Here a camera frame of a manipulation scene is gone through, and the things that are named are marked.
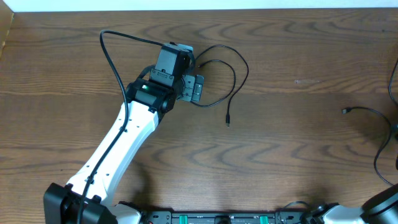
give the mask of white wall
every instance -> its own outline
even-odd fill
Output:
[[[398,0],[4,0],[14,12],[398,7]]]

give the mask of cable connector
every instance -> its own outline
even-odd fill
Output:
[[[352,108],[344,108],[344,109],[341,110],[341,112],[343,114],[346,114],[346,113],[349,113],[351,110],[353,110],[353,109]]]
[[[225,123],[226,123],[226,126],[227,126],[227,127],[229,127],[230,122],[231,122],[231,117],[229,116],[229,114],[227,114],[227,115],[225,116]]]

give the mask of white backdrop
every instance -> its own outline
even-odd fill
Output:
[[[398,7],[398,0],[4,0],[14,12]]]

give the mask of wooden tabletop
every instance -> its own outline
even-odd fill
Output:
[[[43,223],[42,197],[65,185],[109,131],[122,97],[100,47],[112,29],[159,42],[236,48],[249,78],[231,103],[176,102],[142,145],[114,203],[174,210],[273,210],[294,200],[360,206],[388,186],[373,158],[397,121],[387,84],[398,57],[398,9],[17,13],[0,59],[0,223]],[[124,84],[156,62],[159,46],[112,35]],[[246,67],[227,49],[202,60]],[[217,63],[202,103],[233,83]],[[396,141],[379,170],[398,182]]]

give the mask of brown wooden surface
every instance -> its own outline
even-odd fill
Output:
[[[18,13],[0,61],[0,223],[44,221],[42,197],[92,155],[122,103],[101,29],[160,42],[235,47],[251,68],[231,105],[177,102],[137,153],[114,201],[175,210],[265,210],[294,200],[360,206],[387,188],[373,170],[391,119],[398,9]],[[154,45],[106,37],[124,84],[157,59]],[[245,67],[219,49],[206,58]],[[229,91],[213,64],[203,103]],[[379,160],[398,181],[395,142]]]

